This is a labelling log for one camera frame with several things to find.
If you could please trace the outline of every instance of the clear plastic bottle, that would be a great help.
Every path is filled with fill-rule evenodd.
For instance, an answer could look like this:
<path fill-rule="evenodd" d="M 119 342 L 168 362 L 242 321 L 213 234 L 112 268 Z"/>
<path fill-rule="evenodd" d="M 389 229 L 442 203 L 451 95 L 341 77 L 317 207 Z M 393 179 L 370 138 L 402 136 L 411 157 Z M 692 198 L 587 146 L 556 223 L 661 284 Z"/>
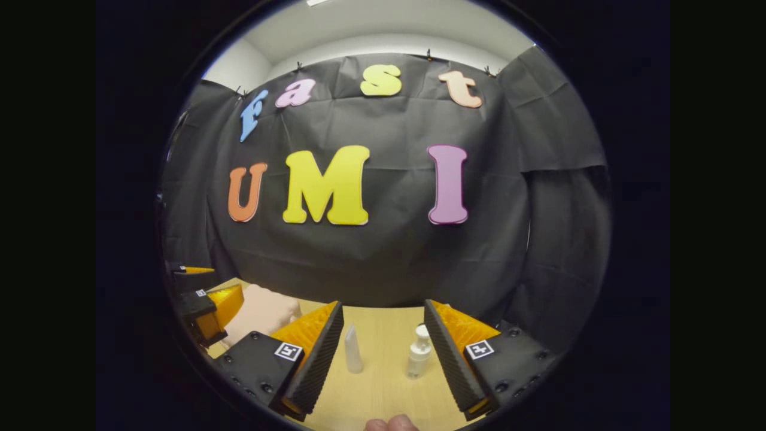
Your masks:
<path fill-rule="evenodd" d="M 415 328 L 417 340 L 410 346 L 410 360 L 407 364 L 407 377 L 417 379 L 423 375 L 430 357 L 431 345 L 426 325 L 419 324 Z"/>

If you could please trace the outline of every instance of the letter m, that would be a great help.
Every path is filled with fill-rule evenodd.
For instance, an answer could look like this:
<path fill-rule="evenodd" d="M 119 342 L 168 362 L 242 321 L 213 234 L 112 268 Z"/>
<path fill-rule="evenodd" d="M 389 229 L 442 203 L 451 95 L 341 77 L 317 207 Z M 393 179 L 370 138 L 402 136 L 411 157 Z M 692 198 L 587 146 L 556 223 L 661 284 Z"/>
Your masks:
<path fill-rule="evenodd" d="M 284 221 L 306 221 L 303 197 L 311 218 L 319 222 L 332 196 L 332 208 L 327 212 L 327 219 L 332 224 L 366 224 L 368 215 L 362 208 L 362 166 L 369 157 L 370 150 L 363 146 L 344 146 L 338 150 L 322 175 L 310 151 L 290 154 L 285 161 L 290 167 L 290 189 L 287 209 L 282 213 Z"/>

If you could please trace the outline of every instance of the table surface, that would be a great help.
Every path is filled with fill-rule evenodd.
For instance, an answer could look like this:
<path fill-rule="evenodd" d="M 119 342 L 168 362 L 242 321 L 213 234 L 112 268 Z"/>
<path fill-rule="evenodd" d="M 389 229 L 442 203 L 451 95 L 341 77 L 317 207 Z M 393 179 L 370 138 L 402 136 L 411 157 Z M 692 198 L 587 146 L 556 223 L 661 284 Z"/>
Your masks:
<path fill-rule="evenodd" d="M 302 299 L 298 302 L 303 315 L 324 305 Z M 335 357 L 314 412 L 306 416 L 304 426 L 319 431 L 360 431 L 369 419 L 388 420 L 402 413 L 421 431 L 457 429 L 470 423 L 455 404 L 435 351 L 420 378 L 406 376 L 409 347 L 415 340 L 415 327 L 423 322 L 423 307 L 344 306 L 343 317 Z M 345 364 L 343 339 L 352 324 L 363 363 L 358 374 L 349 373 Z M 208 353 L 217 357 L 224 351 L 216 344 Z"/>

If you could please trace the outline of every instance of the finger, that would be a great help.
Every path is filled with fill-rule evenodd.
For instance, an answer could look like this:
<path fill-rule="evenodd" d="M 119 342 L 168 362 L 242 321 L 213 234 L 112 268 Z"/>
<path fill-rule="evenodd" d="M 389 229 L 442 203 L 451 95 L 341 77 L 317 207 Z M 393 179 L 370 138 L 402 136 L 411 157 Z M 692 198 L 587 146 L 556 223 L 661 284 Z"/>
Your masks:
<path fill-rule="evenodd" d="M 370 419 L 365 425 L 365 431 L 386 431 L 387 429 L 383 419 Z"/>
<path fill-rule="evenodd" d="M 388 421 L 388 431 L 418 431 L 407 415 L 397 415 Z"/>

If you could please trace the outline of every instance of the black cloth backdrop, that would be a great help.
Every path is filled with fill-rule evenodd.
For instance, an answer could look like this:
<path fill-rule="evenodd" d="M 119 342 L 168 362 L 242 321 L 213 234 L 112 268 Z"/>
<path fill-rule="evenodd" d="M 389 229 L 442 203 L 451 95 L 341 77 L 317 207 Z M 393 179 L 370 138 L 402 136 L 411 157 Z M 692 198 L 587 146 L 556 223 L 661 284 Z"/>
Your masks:
<path fill-rule="evenodd" d="M 401 91 L 366 97 L 362 72 L 401 70 Z M 438 75 L 475 80 L 472 109 Z M 285 87 L 312 78 L 311 99 L 276 108 Z M 256 129 L 241 143 L 240 114 L 263 89 Z M 585 106 L 537 47 L 497 77 L 453 61 L 367 54 L 311 64 L 240 97 L 203 81 L 172 138 L 162 181 L 165 258 L 213 266 L 280 293 L 371 307 L 425 298 L 489 323 L 520 324 L 554 350 L 574 340 L 597 298 L 611 216 L 601 144 Z M 431 145 L 459 146 L 468 220 L 433 225 Z M 362 175 L 364 226 L 282 220 L 291 153 L 324 172 L 342 146 L 370 149 Z M 267 163 L 255 216 L 228 215 L 229 172 Z M 248 173 L 241 202 L 247 201 Z"/>

